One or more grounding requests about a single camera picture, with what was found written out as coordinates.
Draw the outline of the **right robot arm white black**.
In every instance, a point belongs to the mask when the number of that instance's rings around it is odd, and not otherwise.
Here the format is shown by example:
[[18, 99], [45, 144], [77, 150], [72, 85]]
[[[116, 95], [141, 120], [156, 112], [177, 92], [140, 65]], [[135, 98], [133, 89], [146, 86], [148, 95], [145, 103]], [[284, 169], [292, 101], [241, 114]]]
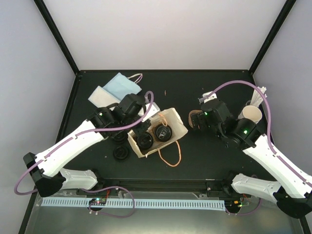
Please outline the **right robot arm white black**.
[[270, 201], [293, 218], [302, 218], [312, 211], [312, 177], [291, 162], [274, 145], [256, 123], [247, 118], [236, 119], [219, 99], [202, 104], [189, 113], [193, 129], [210, 130], [226, 146], [242, 151], [258, 162], [275, 181], [263, 180], [242, 173], [222, 183], [226, 196], [249, 194]]

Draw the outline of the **black cup lid single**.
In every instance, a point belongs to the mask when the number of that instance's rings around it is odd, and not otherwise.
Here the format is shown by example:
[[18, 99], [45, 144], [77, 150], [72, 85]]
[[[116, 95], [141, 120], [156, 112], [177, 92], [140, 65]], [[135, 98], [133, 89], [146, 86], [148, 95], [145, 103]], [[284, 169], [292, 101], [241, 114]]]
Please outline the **black cup lid single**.
[[118, 146], [113, 150], [113, 157], [116, 161], [122, 162], [129, 157], [129, 150], [125, 146]]

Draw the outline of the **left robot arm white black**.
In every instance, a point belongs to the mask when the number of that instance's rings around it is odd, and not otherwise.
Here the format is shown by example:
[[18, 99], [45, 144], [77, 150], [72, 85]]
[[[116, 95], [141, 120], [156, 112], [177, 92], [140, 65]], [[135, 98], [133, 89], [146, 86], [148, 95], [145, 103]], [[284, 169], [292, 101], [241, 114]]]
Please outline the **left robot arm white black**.
[[146, 92], [144, 97], [127, 94], [120, 103], [97, 108], [71, 134], [49, 149], [38, 153], [27, 153], [23, 161], [35, 183], [35, 192], [49, 197], [60, 190], [82, 189], [98, 195], [104, 191], [105, 183], [93, 170], [67, 170], [64, 166], [87, 148], [119, 133], [145, 125], [147, 115], [154, 102], [154, 94]]

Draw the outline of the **beige paper bag with handles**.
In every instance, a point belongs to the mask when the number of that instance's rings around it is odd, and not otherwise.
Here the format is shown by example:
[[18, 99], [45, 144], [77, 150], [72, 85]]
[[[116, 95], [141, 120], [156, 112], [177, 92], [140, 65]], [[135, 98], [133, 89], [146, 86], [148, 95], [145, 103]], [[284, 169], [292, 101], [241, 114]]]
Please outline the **beige paper bag with handles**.
[[[182, 160], [179, 140], [188, 130], [175, 108], [169, 108], [150, 118], [151, 126], [142, 134], [136, 135], [133, 130], [128, 133], [128, 142], [138, 158], [147, 158], [158, 153], [160, 159], [170, 167], [177, 167]], [[178, 161], [171, 164], [161, 155], [161, 149], [175, 143], [178, 150]]]

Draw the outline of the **white paper cup single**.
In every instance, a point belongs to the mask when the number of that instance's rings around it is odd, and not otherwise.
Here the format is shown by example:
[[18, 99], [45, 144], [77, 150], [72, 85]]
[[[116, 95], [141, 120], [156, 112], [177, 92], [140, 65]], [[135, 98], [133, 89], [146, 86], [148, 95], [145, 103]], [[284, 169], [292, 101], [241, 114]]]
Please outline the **white paper cup single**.
[[172, 129], [170, 126], [158, 125], [154, 131], [155, 138], [160, 142], [167, 142], [172, 137]]

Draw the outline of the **brown cardboard cup carrier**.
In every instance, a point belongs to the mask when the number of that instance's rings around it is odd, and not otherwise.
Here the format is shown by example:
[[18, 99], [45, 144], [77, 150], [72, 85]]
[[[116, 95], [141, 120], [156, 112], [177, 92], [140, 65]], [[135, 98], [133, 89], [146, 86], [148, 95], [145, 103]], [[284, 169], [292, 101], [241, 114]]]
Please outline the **brown cardboard cup carrier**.
[[201, 114], [201, 110], [192, 110], [188, 115], [189, 126], [193, 129], [198, 129], [198, 114]]

